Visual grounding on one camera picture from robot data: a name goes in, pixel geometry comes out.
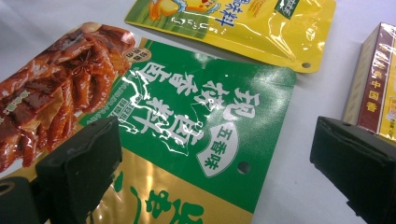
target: white background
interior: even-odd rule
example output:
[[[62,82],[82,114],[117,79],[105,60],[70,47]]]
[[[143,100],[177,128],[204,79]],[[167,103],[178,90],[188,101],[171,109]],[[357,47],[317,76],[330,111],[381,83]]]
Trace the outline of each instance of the white background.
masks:
[[[86,21],[118,26],[184,49],[247,61],[219,49],[124,23],[134,0],[0,0],[0,80]],[[381,22],[396,25],[394,0],[338,0],[321,68],[298,75],[252,223],[365,223],[309,162],[318,116],[342,117],[361,43]]]

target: snack package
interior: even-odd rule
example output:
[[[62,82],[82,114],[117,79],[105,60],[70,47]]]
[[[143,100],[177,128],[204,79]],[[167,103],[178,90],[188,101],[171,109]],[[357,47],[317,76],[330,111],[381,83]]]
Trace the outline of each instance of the snack package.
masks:
[[[100,35],[105,28],[108,32]],[[87,29],[88,35],[81,29]],[[286,67],[221,60],[119,31],[83,24],[70,33],[78,36],[68,34],[53,45],[65,49],[50,47],[55,55],[51,59],[57,60],[44,61],[59,62],[60,71],[70,74],[62,82],[68,88],[61,88],[68,91],[60,92],[72,92],[64,102],[75,106],[67,107],[67,114],[61,109],[58,113],[73,120],[76,129],[109,116],[120,122],[122,162],[114,183],[87,222],[249,223],[289,105],[295,73]],[[77,50],[79,43],[85,46],[85,40],[93,44]],[[118,50],[107,47],[108,40]],[[76,52],[75,57],[65,57],[68,52]],[[76,59],[85,61],[77,63]],[[111,83],[109,80],[111,91],[100,94],[105,102],[94,109],[92,105],[77,107],[86,101],[73,96],[83,91],[81,85],[70,88],[69,83],[91,83],[88,102],[96,102],[96,90],[104,89],[102,80],[113,74],[108,73],[113,67],[121,70]],[[28,78],[15,92],[31,82],[59,77],[57,72],[44,74]],[[40,87],[45,94],[47,88]],[[32,177],[34,172],[30,166],[11,175]]]
[[[364,41],[343,121],[396,141],[396,27],[380,23]]]
[[[125,21],[313,73],[334,11],[334,0],[137,0]]]

